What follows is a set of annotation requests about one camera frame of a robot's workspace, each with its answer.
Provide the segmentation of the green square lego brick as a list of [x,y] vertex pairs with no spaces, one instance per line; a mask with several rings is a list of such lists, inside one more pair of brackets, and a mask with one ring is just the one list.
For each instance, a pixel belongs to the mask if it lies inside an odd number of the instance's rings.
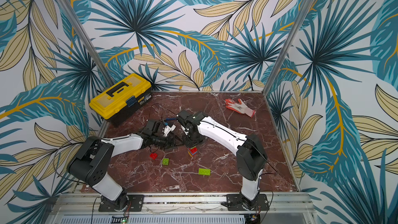
[[168,166],[169,165],[169,161],[170,161],[169,158],[163,158],[162,159],[162,165],[163,166]]

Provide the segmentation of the small red lego brick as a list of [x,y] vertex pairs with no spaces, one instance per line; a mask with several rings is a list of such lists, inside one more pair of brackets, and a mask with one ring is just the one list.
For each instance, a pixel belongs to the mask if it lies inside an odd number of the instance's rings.
[[157,157],[158,157],[158,154],[155,153],[155,152],[152,152],[152,153],[150,154],[150,158],[153,159],[153,160],[155,160]]

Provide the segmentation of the long green lego brick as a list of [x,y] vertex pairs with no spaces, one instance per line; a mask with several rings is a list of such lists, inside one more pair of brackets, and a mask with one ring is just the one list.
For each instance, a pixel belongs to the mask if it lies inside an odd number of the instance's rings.
[[203,176],[210,176],[211,175],[211,170],[210,169],[199,168],[198,169],[198,174],[199,175],[203,175]]

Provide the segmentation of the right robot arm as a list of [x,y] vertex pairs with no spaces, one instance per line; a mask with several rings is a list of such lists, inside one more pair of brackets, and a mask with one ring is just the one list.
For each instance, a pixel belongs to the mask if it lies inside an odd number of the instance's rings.
[[209,138],[236,156],[237,169],[243,177],[241,195],[253,202],[260,192],[261,174],[267,162],[259,137],[235,132],[202,112],[181,111],[177,114],[177,121],[185,133],[183,141],[188,148],[194,148]]

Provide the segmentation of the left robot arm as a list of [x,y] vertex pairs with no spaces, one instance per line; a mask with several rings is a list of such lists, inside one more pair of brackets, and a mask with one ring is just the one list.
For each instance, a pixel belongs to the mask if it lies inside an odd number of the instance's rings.
[[159,149],[176,147],[175,125],[167,125],[158,133],[161,121],[149,120],[138,133],[116,138],[88,137],[71,159],[67,171],[83,181],[101,196],[112,202],[126,200],[122,186],[108,174],[107,170],[113,157],[129,151],[155,146]]

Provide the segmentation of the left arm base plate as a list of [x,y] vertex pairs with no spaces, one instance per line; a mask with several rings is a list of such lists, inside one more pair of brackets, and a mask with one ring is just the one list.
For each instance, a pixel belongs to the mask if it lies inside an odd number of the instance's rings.
[[144,203],[144,195],[121,195],[117,200],[111,201],[101,197],[99,212],[140,212]]

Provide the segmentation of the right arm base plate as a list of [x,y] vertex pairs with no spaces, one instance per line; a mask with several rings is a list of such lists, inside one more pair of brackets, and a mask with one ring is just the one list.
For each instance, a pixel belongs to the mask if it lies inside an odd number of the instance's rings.
[[242,194],[228,194],[227,199],[221,205],[228,211],[268,211],[269,201],[264,194],[258,194],[253,200],[249,200]]

